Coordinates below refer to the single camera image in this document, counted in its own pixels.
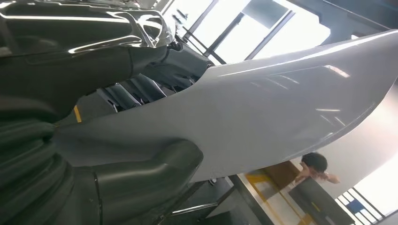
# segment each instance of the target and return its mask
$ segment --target window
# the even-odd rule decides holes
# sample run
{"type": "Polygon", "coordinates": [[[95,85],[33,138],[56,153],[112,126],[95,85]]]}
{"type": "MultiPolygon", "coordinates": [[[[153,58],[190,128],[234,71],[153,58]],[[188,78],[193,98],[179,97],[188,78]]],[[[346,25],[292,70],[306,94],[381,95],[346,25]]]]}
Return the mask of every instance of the window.
{"type": "Polygon", "coordinates": [[[289,8],[295,15],[260,50],[254,59],[291,53],[322,44],[330,35],[330,29],[319,24],[318,16],[286,1],[274,0],[289,8]]]}
{"type": "Polygon", "coordinates": [[[250,0],[219,0],[193,32],[206,47],[219,37],[250,0]]]}
{"type": "Polygon", "coordinates": [[[214,52],[227,63],[244,61],[268,33],[268,28],[245,15],[214,52]]]}

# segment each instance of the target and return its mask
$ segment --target light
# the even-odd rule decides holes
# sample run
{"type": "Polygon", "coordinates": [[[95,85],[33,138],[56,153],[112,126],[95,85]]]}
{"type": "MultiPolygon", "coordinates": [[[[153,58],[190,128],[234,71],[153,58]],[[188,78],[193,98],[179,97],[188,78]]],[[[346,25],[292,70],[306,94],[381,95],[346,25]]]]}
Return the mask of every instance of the light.
{"type": "Polygon", "coordinates": [[[339,112],[339,109],[316,109],[317,111],[320,112],[339,112]]]}
{"type": "Polygon", "coordinates": [[[16,1],[5,1],[5,2],[2,2],[2,3],[0,3],[0,8],[5,8],[5,7],[7,7],[7,6],[11,5],[11,4],[14,4],[14,3],[16,3],[16,1]]]}
{"type": "Polygon", "coordinates": [[[335,116],[335,119],[336,119],[337,121],[339,121],[339,122],[341,123],[341,125],[345,126],[345,123],[343,123],[338,117],[335,116]]]}
{"type": "Polygon", "coordinates": [[[326,118],[326,117],[324,117],[324,116],[322,116],[322,115],[321,115],[321,117],[322,117],[324,120],[326,120],[328,123],[330,123],[331,125],[334,126],[334,124],[333,124],[330,120],[328,120],[328,118],[326,118]]]}
{"type": "Polygon", "coordinates": [[[345,78],[350,77],[350,75],[348,75],[346,72],[344,72],[343,70],[341,70],[341,69],[339,69],[337,67],[334,67],[334,66],[331,66],[331,65],[325,65],[323,67],[335,71],[337,74],[341,75],[342,77],[345,77],[345,78]]]}
{"type": "Polygon", "coordinates": [[[79,17],[79,16],[36,16],[36,15],[3,15],[0,16],[11,20],[68,20],[68,21],[98,21],[114,23],[130,23],[127,19],[79,17]]]}
{"type": "Polygon", "coordinates": [[[283,77],[283,78],[285,78],[285,79],[288,79],[289,81],[291,81],[291,82],[293,82],[293,83],[300,84],[300,83],[297,82],[296,80],[293,80],[293,79],[291,79],[291,78],[289,78],[289,77],[282,76],[282,75],[281,75],[281,77],[283,77]]]}
{"type": "Polygon", "coordinates": [[[115,39],[111,39],[111,40],[107,40],[107,41],[100,41],[100,42],[96,42],[96,43],[89,44],[89,45],[83,45],[83,46],[80,46],[77,48],[72,48],[72,49],[68,50],[68,52],[71,54],[74,54],[74,53],[80,53],[80,52],[86,52],[86,51],[93,51],[95,49],[103,48],[103,47],[109,46],[109,45],[130,44],[131,46],[134,46],[135,42],[137,42],[139,45],[139,44],[141,44],[142,40],[137,36],[128,35],[128,36],[119,37],[119,38],[115,38],[115,39]],[[128,38],[135,38],[136,40],[123,41],[124,39],[128,39],[128,38]]]}
{"type": "Polygon", "coordinates": [[[269,79],[269,78],[267,78],[267,80],[269,80],[269,81],[271,81],[272,83],[278,85],[279,87],[282,87],[282,88],[285,88],[285,89],[288,90],[288,88],[286,88],[285,86],[281,85],[280,83],[278,83],[278,82],[276,82],[276,81],[273,81],[273,80],[271,80],[271,79],[269,79]]]}

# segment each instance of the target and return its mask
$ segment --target yellow stripe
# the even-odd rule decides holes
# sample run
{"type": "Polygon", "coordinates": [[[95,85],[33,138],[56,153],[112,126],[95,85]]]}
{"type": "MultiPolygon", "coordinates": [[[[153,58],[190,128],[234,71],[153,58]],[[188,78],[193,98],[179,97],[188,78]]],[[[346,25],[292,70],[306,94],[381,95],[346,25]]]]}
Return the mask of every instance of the yellow stripe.
{"type": "Polygon", "coordinates": [[[73,110],[75,111],[75,116],[76,116],[76,120],[78,123],[82,122],[82,118],[80,117],[80,113],[79,110],[77,109],[77,105],[75,105],[75,108],[73,108],[73,110]]]}
{"type": "MultiPolygon", "coordinates": [[[[246,175],[246,177],[247,177],[247,179],[248,179],[248,181],[252,184],[252,186],[254,187],[254,189],[256,189],[255,188],[255,186],[254,186],[254,183],[257,183],[257,182],[269,182],[270,184],[271,184],[271,186],[272,186],[272,188],[275,190],[275,191],[277,191],[280,195],[281,195],[281,197],[285,200],[285,202],[290,206],[290,208],[293,210],[293,212],[296,214],[296,216],[298,217],[298,218],[300,218],[300,221],[301,221],[301,223],[304,223],[304,224],[306,224],[306,222],[305,222],[305,219],[304,218],[302,218],[301,216],[300,216],[300,214],[299,214],[299,212],[297,212],[297,210],[295,209],[295,207],[289,202],[289,200],[287,200],[286,199],[286,197],[278,190],[278,187],[276,186],[276,184],[272,181],[272,179],[270,179],[267,175],[265,175],[265,174],[248,174],[248,175],[246,175]]],[[[258,194],[261,196],[261,197],[263,197],[262,196],[262,194],[256,189],[256,191],[258,192],[258,194]]]]}
{"type": "Polygon", "coordinates": [[[312,218],[309,214],[306,214],[303,217],[303,220],[300,221],[297,225],[309,225],[312,222],[312,218]]]}
{"type": "Polygon", "coordinates": [[[315,205],[315,203],[311,202],[311,204],[313,205],[313,207],[314,207],[318,212],[321,212],[321,210],[318,208],[318,206],[315,205]]]}
{"type": "Polygon", "coordinates": [[[267,177],[271,183],[271,186],[274,188],[275,191],[277,191],[282,198],[285,200],[285,202],[290,206],[290,208],[293,210],[293,212],[300,218],[300,220],[302,222],[304,222],[303,218],[301,218],[299,212],[297,212],[297,210],[294,208],[294,206],[286,199],[286,197],[278,190],[278,187],[276,186],[276,184],[266,175],[264,175],[265,177],[267,177]]]}
{"type": "Polygon", "coordinates": [[[284,223],[282,222],[281,218],[278,216],[278,214],[274,211],[274,209],[271,207],[271,205],[267,202],[267,199],[262,195],[262,193],[256,188],[256,186],[254,185],[254,183],[250,180],[250,177],[247,177],[247,180],[249,181],[249,183],[253,186],[254,190],[259,194],[260,198],[263,200],[263,202],[268,206],[269,210],[271,211],[271,213],[275,216],[276,220],[281,224],[284,225],[284,223]]]}

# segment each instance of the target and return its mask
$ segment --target glossy black surface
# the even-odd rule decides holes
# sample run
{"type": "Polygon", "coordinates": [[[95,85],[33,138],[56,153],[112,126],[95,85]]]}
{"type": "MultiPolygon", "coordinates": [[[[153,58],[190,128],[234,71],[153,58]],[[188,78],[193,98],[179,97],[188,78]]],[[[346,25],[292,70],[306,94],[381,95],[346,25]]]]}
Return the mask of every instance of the glossy black surface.
{"type": "Polygon", "coordinates": [[[0,1],[0,20],[0,57],[117,45],[156,48],[174,39],[159,12],[112,1],[0,1]]]}

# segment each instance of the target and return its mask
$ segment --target car part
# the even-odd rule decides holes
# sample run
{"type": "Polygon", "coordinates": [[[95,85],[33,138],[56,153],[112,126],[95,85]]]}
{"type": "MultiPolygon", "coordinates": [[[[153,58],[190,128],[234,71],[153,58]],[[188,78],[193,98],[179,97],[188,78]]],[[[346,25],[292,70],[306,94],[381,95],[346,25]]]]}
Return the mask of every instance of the car part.
{"type": "Polygon", "coordinates": [[[274,165],[336,141],[371,114],[398,76],[397,38],[392,30],[211,67],[182,92],[56,136],[74,165],[145,159],[187,139],[205,156],[192,181],[274,165]],[[103,146],[115,154],[101,157],[103,146]]]}

